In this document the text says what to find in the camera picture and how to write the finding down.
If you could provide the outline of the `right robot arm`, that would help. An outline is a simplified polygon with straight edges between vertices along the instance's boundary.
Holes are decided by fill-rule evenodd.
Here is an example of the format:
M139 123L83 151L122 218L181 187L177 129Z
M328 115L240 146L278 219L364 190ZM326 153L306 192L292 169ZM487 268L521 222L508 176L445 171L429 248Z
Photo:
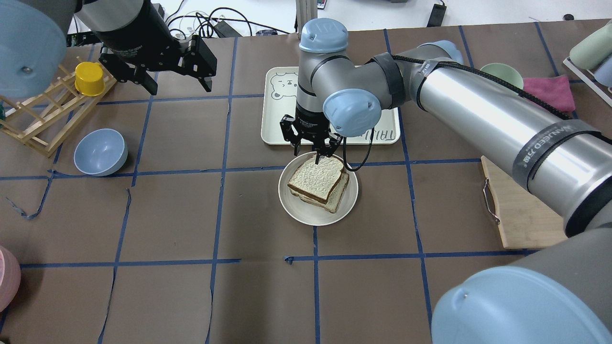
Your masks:
M611 342L611 140L542 100L462 64L450 41L382 53L356 67L348 31L313 18L300 35L295 116L282 120L331 156L342 139L413 101L476 146L564 220L567 239L509 266L483 270L439 299L435 344Z

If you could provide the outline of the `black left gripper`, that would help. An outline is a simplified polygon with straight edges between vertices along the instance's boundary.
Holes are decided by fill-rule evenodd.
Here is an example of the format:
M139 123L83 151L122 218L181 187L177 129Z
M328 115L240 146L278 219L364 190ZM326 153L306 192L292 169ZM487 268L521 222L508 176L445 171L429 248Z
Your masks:
M99 61L119 81L136 81L152 96L158 84L147 70L173 71L196 78L206 92L212 91L217 58L196 33L180 41L173 37L159 11L149 0L112 0L111 18L137 12L120 24L98 32L109 49Z

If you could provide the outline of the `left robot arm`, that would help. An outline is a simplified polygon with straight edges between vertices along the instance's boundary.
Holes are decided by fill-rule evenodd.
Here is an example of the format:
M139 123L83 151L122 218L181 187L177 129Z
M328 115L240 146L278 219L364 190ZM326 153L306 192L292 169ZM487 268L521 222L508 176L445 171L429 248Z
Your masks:
M217 59L196 33L177 39L149 0L3 0L0 3L0 93L8 98L41 94L67 50L72 18L103 44L99 62L121 83L151 95L151 72L191 76L211 91Z

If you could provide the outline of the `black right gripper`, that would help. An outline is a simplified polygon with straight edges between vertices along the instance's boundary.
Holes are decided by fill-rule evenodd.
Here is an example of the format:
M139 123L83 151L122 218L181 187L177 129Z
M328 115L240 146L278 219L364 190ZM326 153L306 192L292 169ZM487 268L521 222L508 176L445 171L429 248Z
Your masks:
M313 112L303 107L295 109L295 115L284 115L280 121L280 128L284 141L291 144L294 155L300 154L302 140L313 144L318 165L321 157L330 157L342 142L339 134L330 129L330 121L323 112Z

